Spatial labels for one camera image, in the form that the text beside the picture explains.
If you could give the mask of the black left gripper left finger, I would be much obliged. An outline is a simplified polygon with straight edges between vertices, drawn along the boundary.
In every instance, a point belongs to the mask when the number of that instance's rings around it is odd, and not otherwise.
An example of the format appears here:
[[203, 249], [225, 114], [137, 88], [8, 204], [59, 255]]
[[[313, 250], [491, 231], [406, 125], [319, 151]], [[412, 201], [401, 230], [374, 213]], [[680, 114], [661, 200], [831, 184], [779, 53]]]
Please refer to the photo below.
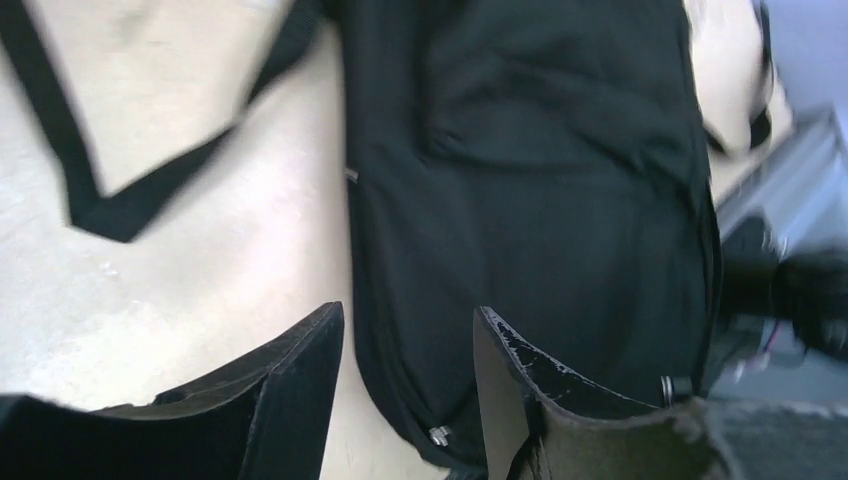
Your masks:
[[338, 302], [147, 405], [1, 398], [5, 479], [316, 479], [342, 344]]

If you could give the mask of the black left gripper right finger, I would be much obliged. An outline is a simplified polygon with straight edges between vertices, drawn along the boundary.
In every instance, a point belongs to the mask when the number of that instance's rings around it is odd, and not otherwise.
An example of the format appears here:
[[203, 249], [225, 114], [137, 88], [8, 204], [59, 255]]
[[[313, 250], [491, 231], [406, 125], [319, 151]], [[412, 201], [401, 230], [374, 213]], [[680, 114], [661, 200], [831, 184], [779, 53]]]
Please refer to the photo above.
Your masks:
[[843, 479], [847, 409], [692, 399], [654, 408], [611, 391], [474, 313], [492, 479]]

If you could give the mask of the black fabric student bag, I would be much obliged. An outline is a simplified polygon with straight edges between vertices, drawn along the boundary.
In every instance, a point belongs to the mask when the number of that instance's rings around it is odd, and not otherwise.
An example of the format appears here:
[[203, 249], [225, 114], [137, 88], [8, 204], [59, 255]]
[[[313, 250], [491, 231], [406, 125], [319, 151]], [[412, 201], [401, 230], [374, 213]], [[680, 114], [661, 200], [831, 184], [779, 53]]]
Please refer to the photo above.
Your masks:
[[707, 386], [722, 297], [680, 1], [296, 1], [248, 112], [341, 33], [354, 341], [427, 462], [488, 477], [472, 311], [649, 405]]

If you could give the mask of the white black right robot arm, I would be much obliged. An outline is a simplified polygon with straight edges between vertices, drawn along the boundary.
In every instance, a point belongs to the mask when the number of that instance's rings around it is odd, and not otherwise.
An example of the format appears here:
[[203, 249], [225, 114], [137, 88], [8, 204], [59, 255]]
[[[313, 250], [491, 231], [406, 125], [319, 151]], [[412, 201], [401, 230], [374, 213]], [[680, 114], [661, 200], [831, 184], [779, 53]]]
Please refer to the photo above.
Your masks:
[[748, 215], [721, 242], [719, 316], [705, 392], [737, 398], [847, 395], [847, 245], [785, 256], [767, 219]]

